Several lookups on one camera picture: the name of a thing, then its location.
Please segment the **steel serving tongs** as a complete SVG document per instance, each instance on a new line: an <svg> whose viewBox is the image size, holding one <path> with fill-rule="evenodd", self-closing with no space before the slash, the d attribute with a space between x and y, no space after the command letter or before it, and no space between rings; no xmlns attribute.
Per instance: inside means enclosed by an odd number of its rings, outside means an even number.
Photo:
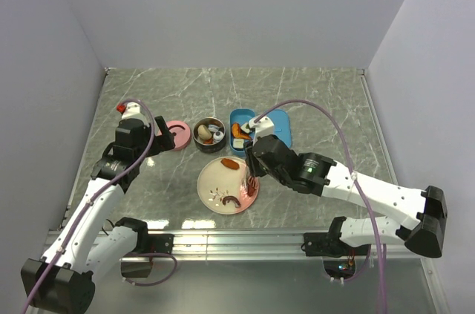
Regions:
<svg viewBox="0 0 475 314"><path fill-rule="evenodd" d="M249 167L245 168L244 177L242 180L242 187L245 194L249 197L255 196L258 191L259 183L256 177L253 177Z"/></svg>

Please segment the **red chicken drumstick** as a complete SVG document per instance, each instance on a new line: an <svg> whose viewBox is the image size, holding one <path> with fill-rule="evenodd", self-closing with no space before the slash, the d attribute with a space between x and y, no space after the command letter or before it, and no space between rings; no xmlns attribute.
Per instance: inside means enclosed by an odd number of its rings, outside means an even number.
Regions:
<svg viewBox="0 0 475 314"><path fill-rule="evenodd" d="M246 180L246 185L245 185L246 194L249 197L253 197L255 195L257 188L258 188L258 181L254 177L249 177Z"/></svg>

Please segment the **sushi roll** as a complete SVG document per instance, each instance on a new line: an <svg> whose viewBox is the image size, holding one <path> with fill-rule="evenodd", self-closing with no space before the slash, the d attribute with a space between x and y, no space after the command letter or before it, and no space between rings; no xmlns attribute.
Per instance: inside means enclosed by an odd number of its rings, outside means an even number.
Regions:
<svg viewBox="0 0 475 314"><path fill-rule="evenodd" d="M244 139L234 138L232 141L232 147L235 150L243 150L245 142L246 141Z"/></svg>
<svg viewBox="0 0 475 314"><path fill-rule="evenodd" d="M242 126L240 127L241 131L246 133L246 134L250 134L252 132L251 128L249 127L249 124L246 122L244 124L242 124Z"/></svg>

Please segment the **beige round bun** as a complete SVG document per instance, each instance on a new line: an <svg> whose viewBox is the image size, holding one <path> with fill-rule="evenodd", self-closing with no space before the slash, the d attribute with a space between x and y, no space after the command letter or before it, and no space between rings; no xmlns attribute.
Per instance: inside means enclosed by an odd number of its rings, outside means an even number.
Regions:
<svg viewBox="0 0 475 314"><path fill-rule="evenodd" d="M198 126L197 134L199 138L202 139L203 141L207 141L212 138L212 133L210 132L208 127L204 124Z"/></svg>

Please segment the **orange fried shrimp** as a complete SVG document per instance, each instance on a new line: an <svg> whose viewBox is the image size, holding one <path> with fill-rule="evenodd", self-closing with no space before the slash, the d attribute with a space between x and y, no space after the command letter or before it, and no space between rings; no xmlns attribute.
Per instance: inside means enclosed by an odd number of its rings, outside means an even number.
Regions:
<svg viewBox="0 0 475 314"><path fill-rule="evenodd" d="M234 122L234 123L232 124L231 131L232 131L232 136L233 136L235 139L242 139L242 140L250 140L250 141L252 141L252 138L251 138L247 133L245 133L244 131L242 131L242 129L241 129L241 127L240 127L240 124L237 123L237 122Z"/></svg>

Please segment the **white round rice cake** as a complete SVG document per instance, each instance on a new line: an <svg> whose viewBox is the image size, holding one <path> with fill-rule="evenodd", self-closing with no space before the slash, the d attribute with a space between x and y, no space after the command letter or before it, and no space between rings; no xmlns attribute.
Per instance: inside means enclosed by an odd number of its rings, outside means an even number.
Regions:
<svg viewBox="0 0 475 314"><path fill-rule="evenodd" d="M209 125L208 125L208 129L209 129L211 132L218 132L218 131L220 130L220 127L217 126L217 125L209 124Z"/></svg>

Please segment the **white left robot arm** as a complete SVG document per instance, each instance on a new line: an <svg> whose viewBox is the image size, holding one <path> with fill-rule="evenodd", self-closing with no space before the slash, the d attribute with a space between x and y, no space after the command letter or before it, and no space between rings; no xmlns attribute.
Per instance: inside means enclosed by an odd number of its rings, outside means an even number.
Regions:
<svg viewBox="0 0 475 314"><path fill-rule="evenodd" d="M96 286L121 258L151 254L153 241L142 220L124 217L106 238L96 237L139 175L144 159L173 148L174 136L163 117L150 121L141 111L122 115L115 139L94 166L66 227L40 259L25 261L21 269L25 308L85 313Z"/></svg>

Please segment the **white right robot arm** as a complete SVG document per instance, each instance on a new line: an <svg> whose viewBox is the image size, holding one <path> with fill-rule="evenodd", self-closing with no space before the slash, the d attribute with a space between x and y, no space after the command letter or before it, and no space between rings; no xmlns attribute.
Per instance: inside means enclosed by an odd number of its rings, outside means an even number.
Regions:
<svg viewBox="0 0 475 314"><path fill-rule="evenodd" d="M440 188L411 189L351 174L331 158L296 154L275 135L246 142L244 152L252 177L269 175L300 194L343 200L377 213L374 219L335 217L326 232L305 233L302 249L308 257L364 255L375 243L442 257L448 209Z"/></svg>

